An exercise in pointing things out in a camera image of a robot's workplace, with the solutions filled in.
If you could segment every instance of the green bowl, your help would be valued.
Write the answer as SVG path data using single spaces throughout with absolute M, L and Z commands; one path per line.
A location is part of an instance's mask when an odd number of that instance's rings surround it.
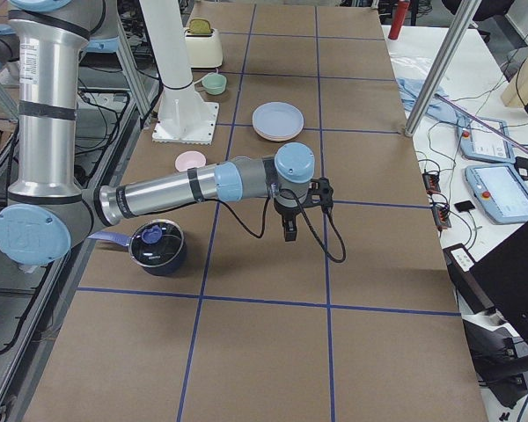
M 209 73 L 202 79 L 202 85 L 208 94 L 223 94 L 227 86 L 227 78 L 220 73 Z

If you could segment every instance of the chair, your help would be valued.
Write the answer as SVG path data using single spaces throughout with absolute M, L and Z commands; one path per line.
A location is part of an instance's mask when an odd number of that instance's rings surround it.
M 459 4 L 462 0 L 442 0 L 444 7 L 454 15 L 458 11 Z M 493 16 L 506 15 L 514 0 L 483 0 L 473 16 L 475 22 L 481 22 L 492 18 Z M 489 42 L 491 36 L 487 31 L 479 31 L 484 41 Z

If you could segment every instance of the computer screen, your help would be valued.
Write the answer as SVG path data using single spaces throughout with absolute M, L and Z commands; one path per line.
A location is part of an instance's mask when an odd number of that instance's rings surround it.
M 470 272 L 528 344 L 528 222 L 475 263 Z

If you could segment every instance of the white desk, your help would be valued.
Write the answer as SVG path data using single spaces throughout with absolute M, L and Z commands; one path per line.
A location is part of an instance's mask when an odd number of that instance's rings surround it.
M 384 34 L 387 37 L 389 27 L 384 26 Z M 397 40 L 388 40 L 386 38 L 389 53 L 393 57 L 403 58 L 418 58 L 417 63 L 421 65 L 430 65 L 436 56 L 440 45 L 446 34 L 445 28 L 430 28 L 430 27 L 412 27 L 406 26 L 401 29 L 400 36 Z M 424 78 L 426 75 L 422 74 L 423 66 L 415 69 L 413 67 L 407 68 L 394 63 L 393 69 L 396 76 Z M 502 72 L 499 70 L 495 59 L 488 51 L 480 35 L 476 30 L 468 30 L 464 39 L 462 40 L 451 65 L 448 68 L 443 81 L 442 88 L 450 96 L 450 98 L 464 98 L 477 97 L 481 93 L 489 91 L 495 87 L 497 82 L 502 81 Z M 502 104 L 501 94 L 506 88 L 507 84 L 500 85 L 498 89 L 491 92 L 489 97 L 487 95 L 477 99 L 465 99 L 458 102 L 470 113 L 476 113 L 480 107 L 478 115 L 480 117 L 489 117 L 494 119 L 506 120 L 508 125 L 521 125 L 528 123 L 528 117 L 524 110 L 507 108 Z M 428 131 L 432 125 L 436 123 L 435 120 L 424 118 L 422 124 L 414 134 L 414 146 L 417 151 L 422 151 L 429 159 L 440 163 L 443 169 L 451 168 L 452 162 L 443 156 L 436 154 L 429 148 Z M 516 141 L 528 144 L 528 125 L 522 127 L 509 127 L 510 136 Z M 447 125 L 438 125 L 430 131 L 432 140 L 432 148 L 448 156 L 454 156 L 458 147 L 458 138 L 456 136 L 456 128 Z M 521 156 L 520 150 L 515 150 L 517 155 Z M 423 154 L 419 154 L 419 158 L 424 158 Z M 477 162 L 465 160 L 461 154 L 456 156 L 456 167 L 451 177 L 451 171 L 445 171 L 440 177 L 440 186 L 445 196 L 450 200 L 450 203 L 459 202 L 462 200 L 472 200 L 473 194 L 469 190 L 463 169 L 470 164 Z M 480 226 L 478 230 L 477 242 L 470 250 L 475 259 L 480 259 L 497 246 L 503 239 L 514 232 L 520 224 L 497 225 L 493 224 L 491 220 L 480 211 L 480 207 L 475 203 L 476 209 L 472 211 L 472 215 L 477 225 Z M 451 216 L 452 228 L 443 231 L 440 239 L 443 248 L 457 244 L 465 243 L 469 237 L 469 229 L 461 222 L 458 217 Z M 467 310 L 467 306 L 462 308 L 462 313 Z M 464 319 L 470 320 L 489 329 L 493 329 L 489 325 L 489 321 L 484 316 L 473 316 L 464 314 Z M 517 414 L 522 407 L 524 398 L 518 401 L 514 410 L 502 407 L 495 396 L 488 390 L 482 389 L 481 394 L 488 412 L 489 421 L 496 421 L 503 412 L 509 411 L 509 420 L 516 420 Z M 528 422 L 528 407 L 524 411 L 523 421 Z

